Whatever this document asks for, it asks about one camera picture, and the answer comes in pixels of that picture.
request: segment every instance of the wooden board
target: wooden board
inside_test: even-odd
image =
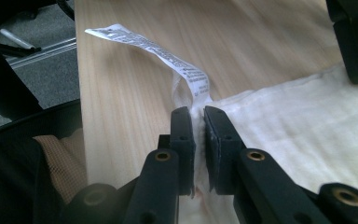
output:
[[[172,70],[88,35],[121,23],[205,71],[214,100],[306,77],[340,62],[324,0],[75,0],[89,182],[119,188],[169,133]]]

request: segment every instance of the white cloth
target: white cloth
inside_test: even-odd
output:
[[[322,184],[340,182],[358,189],[358,85],[349,82],[343,64],[208,105],[226,111],[245,145],[267,151],[299,186],[318,192]],[[181,199],[180,217],[235,223],[232,197],[209,192],[202,109],[192,112],[197,196]]]

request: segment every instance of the screw hole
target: screw hole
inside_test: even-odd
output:
[[[309,216],[305,215],[304,213],[295,213],[295,215],[293,216],[296,220],[297,223],[300,224],[311,224],[312,223],[312,219],[310,219]]]
[[[140,221],[142,224],[152,224],[156,221],[156,215],[151,212],[145,212],[141,214]]]
[[[358,196],[350,190],[335,188],[333,189],[333,195],[337,200],[345,203],[346,205],[358,207]]]
[[[103,189],[94,189],[90,191],[83,199],[87,206],[95,206],[102,203],[106,199],[106,192]]]
[[[256,152],[256,151],[248,152],[247,155],[248,155],[248,158],[253,161],[263,161],[266,158],[264,156],[264,154],[262,154],[260,152]]]
[[[171,158],[171,154],[168,152],[159,152],[156,154],[157,161],[167,161]]]

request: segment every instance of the black plastic part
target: black plastic part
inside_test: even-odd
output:
[[[0,53],[0,115],[16,120],[40,111],[37,99]]]
[[[326,0],[348,77],[358,84],[358,0]]]
[[[68,5],[66,2],[67,0],[56,0],[57,5],[60,7],[60,9],[65,13],[69,18],[72,19],[72,21],[75,20],[75,12],[74,10]]]
[[[237,164],[262,223],[330,223],[267,152],[243,150]],[[245,208],[241,211],[245,214],[238,214],[239,217],[248,217],[252,212]]]
[[[240,224],[261,223],[261,216],[255,203],[252,201],[246,187],[240,181],[234,194],[234,209]]]
[[[194,142],[193,126],[187,107],[171,113],[170,149],[179,156],[179,194],[194,195]]]
[[[170,149],[147,155],[123,223],[177,223],[179,158]]]
[[[0,127],[0,142],[52,134],[61,139],[83,127],[80,100],[56,105]]]
[[[160,134],[158,137],[158,145],[157,148],[170,148],[171,136],[169,134]]]
[[[41,48],[21,49],[9,45],[0,44],[0,52],[11,57],[25,57],[42,50]]]
[[[317,204],[333,223],[358,224],[358,189],[338,183],[325,184]]]
[[[246,146],[227,114],[218,108],[206,106],[205,157],[211,189],[217,194],[234,194],[238,178],[235,160]]]

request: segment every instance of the light wooden surface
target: light wooden surface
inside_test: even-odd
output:
[[[324,0],[75,0],[89,182],[119,188],[169,133],[172,70],[88,35],[121,23],[208,74],[214,100],[307,77],[341,61]]]

